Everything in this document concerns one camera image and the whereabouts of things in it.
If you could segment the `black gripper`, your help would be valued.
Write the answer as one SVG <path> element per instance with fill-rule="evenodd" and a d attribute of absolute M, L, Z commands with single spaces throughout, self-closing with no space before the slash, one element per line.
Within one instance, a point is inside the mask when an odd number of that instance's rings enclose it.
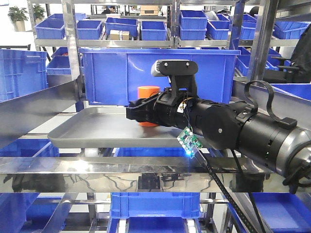
<path fill-rule="evenodd" d="M 130 101 L 126 107 L 126 118 L 137 122 L 160 122 L 163 126 L 192 129 L 193 108 L 194 95 L 188 91 L 163 91 L 149 98 Z"/>

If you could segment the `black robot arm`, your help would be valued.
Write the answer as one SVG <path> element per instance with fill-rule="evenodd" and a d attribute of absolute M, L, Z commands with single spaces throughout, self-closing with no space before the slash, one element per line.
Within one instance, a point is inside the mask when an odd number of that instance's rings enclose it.
<path fill-rule="evenodd" d="M 128 119 L 166 127 L 190 127 L 216 150 L 233 149 L 277 172 L 289 182 L 311 172 L 311 133 L 292 118 L 257 111 L 245 101 L 217 103 L 180 91 L 130 102 Z"/>

